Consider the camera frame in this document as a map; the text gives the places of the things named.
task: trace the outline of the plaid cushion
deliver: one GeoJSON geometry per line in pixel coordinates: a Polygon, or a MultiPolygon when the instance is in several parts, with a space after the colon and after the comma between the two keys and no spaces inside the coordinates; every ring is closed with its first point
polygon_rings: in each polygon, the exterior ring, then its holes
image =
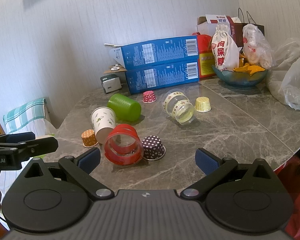
{"type": "Polygon", "coordinates": [[[3,122],[7,128],[7,133],[14,133],[25,127],[28,123],[36,119],[45,119],[44,104],[46,100],[40,98],[31,101],[23,106],[11,110],[3,116],[3,122]]]}

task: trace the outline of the barcode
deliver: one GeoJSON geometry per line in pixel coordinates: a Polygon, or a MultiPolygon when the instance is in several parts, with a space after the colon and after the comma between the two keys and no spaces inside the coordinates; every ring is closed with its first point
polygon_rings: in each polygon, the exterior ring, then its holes
{"type": "Polygon", "coordinates": [[[188,56],[198,55],[197,39],[186,40],[188,56]]]}
{"type": "Polygon", "coordinates": [[[153,49],[152,49],[152,44],[144,44],[142,45],[142,50],[143,50],[143,57],[145,58],[145,63],[154,63],[154,55],[153,55],[153,49]]]}
{"type": "Polygon", "coordinates": [[[198,63],[187,63],[188,79],[198,78],[198,63]]]}
{"type": "Polygon", "coordinates": [[[145,73],[145,76],[146,76],[147,88],[156,87],[157,84],[155,83],[153,68],[145,70],[144,73],[145,73]]]}

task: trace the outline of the glass bowl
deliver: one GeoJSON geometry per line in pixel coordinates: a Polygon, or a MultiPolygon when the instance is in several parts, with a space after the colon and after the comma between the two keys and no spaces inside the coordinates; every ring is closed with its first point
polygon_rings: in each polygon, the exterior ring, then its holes
{"type": "Polygon", "coordinates": [[[253,87],[259,84],[267,75],[268,70],[259,71],[250,76],[245,72],[235,71],[220,71],[215,66],[212,66],[213,71],[217,74],[218,78],[227,84],[234,87],[253,87]]]}

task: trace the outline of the marble table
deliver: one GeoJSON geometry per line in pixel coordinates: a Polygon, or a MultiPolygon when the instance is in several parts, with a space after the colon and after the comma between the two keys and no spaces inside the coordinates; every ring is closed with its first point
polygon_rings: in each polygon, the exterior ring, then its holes
{"type": "MultiPolygon", "coordinates": [[[[151,104],[142,102],[142,94],[130,95],[127,88],[117,91],[140,102],[141,118],[130,124],[140,139],[159,136],[167,149],[166,155],[158,161],[142,160],[135,166],[124,168],[109,162],[102,154],[101,163],[91,173],[92,177],[114,191],[180,191],[204,176],[194,161],[199,147],[220,158],[235,158],[239,163],[264,158],[273,169],[300,148],[300,111],[278,102],[264,84],[252,89],[238,89],[214,77],[174,88],[182,89],[193,104],[197,97],[208,97],[211,111],[198,113],[197,120],[183,126],[161,109],[160,98],[171,88],[155,90],[158,100],[151,104]]],[[[85,152],[87,149],[82,145],[81,134],[92,128],[92,111],[106,106],[112,94],[99,89],[82,98],[58,129],[58,150],[44,160],[55,162],[63,156],[78,156],[85,152]]]]}

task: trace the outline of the polka dot paper cup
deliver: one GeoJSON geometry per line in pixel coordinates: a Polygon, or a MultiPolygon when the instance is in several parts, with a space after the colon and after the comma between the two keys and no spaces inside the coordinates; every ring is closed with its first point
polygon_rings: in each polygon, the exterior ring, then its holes
{"type": "Polygon", "coordinates": [[[157,98],[153,91],[146,91],[143,93],[143,102],[144,103],[152,103],[156,100],[157,100],[157,98]]]}
{"type": "Polygon", "coordinates": [[[160,160],[166,153],[166,148],[163,146],[160,138],[155,135],[150,135],[142,140],[143,158],[148,161],[160,160]]]}
{"type": "Polygon", "coordinates": [[[94,130],[90,129],[82,133],[81,135],[83,146],[86,148],[94,147],[98,144],[94,130]]]}

